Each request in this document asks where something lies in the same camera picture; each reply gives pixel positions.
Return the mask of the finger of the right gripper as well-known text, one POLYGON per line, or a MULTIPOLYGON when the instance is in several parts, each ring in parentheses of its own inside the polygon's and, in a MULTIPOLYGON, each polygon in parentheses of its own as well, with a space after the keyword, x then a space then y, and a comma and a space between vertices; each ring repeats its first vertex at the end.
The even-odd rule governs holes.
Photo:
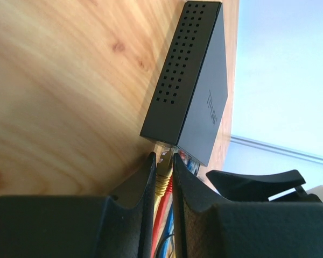
POLYGON ((211 170, 206 176, 219 194, 228 200, 268 200, 306 183, 297 170, 272 175, 242 175, 211 170))

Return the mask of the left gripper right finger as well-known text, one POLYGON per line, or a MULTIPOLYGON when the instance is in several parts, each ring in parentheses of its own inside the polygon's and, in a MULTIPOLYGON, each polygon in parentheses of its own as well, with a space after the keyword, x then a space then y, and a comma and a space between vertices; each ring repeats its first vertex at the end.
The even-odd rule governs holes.
POLYGON ((323 257, 323 203, 228 200, 173 157, 177 257, 323 257))

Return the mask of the black network switch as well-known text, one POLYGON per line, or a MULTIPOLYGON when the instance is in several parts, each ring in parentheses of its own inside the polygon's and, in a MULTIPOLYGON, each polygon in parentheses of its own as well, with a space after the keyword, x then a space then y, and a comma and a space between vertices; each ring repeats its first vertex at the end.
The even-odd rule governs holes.
POLYGON ((228 98, 221 2, 184 4, 141 136, 209 164, 228 98))

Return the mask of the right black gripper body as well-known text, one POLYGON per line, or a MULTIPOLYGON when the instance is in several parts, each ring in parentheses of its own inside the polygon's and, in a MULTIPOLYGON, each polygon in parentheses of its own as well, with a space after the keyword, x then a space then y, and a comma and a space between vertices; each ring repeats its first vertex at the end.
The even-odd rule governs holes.
POLYGON ((282 183, 288 183, 290 187, 273 196, 268 197, 268 202, 318 202, 323 203, 323 184, 305 190, 306 183, 298 170, 290 170, 280 173, 282 183))

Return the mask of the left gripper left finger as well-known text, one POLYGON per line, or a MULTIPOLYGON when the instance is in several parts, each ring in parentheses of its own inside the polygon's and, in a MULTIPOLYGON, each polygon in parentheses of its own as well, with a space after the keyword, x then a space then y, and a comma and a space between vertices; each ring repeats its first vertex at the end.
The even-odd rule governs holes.
POLYGON ((0 196, 0 257, 149 257, 156 154, 107 196, 0 196))

